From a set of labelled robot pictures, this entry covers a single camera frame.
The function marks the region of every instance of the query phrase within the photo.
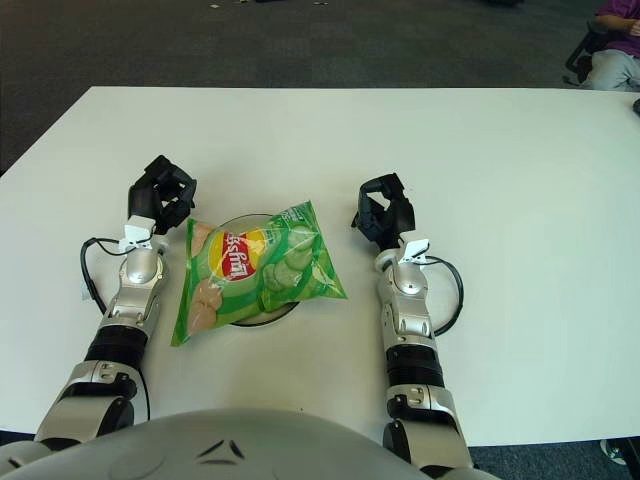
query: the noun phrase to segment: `tabletop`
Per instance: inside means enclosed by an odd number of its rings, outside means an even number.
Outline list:
[[[350,228],[359,186],[397,172],[465,305],[438,338],[470,445],[640,433],[640,118],[633,94],[570,90],[94,87],[0,178],[0,429],[34,432],[100,320],[79,250],[121,238],[127,190],[157,155],[198,180],[193,217],[221,224],[310,199],[347,300],[170,347],[185,264],[143,368],[153,417],[265,407],[380,441],[386,375],[375,246]],[[121,260],[88,257],[105,299]],[[428,271],[436,326],[455,284]]]

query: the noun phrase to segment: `bag of chips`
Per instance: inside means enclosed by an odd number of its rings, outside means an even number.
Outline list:
[[[318,296],[346,298],[311,202],[241,234],[189,219],[187,273],[171,345]]]

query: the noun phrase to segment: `dark carpet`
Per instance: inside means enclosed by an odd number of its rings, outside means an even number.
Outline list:
[[[327,1],[0,0],[0,170],[92,85],[564,88],[600,2]],[[472,454],[505,479],[630,478],[597,442]]]

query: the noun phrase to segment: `robotic hand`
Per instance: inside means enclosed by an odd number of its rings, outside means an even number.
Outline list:
[[[195,192],[195,181],[164,157],[145,172],[129,192],[129,221],[119,242],[126,254],[120,289],[35,441],[0,448],[2,480],[495,478],[472,468],[444,388],[421,270],[428,241],[413,232],[413,209],[395,174],[363,185],[354,219],[383,250],[375,266],[381,272],[387,408],[394,418],[384,432],[386,450],[297,412],[211,410],[132,426],[132,401],[144,386],[140,362],[167,274],[157,235],[188,215]],[[391,201],[389,209],[371,203],[367,193],[373,191]],[[100,305],[95,285],[90,279],[87,284]]]

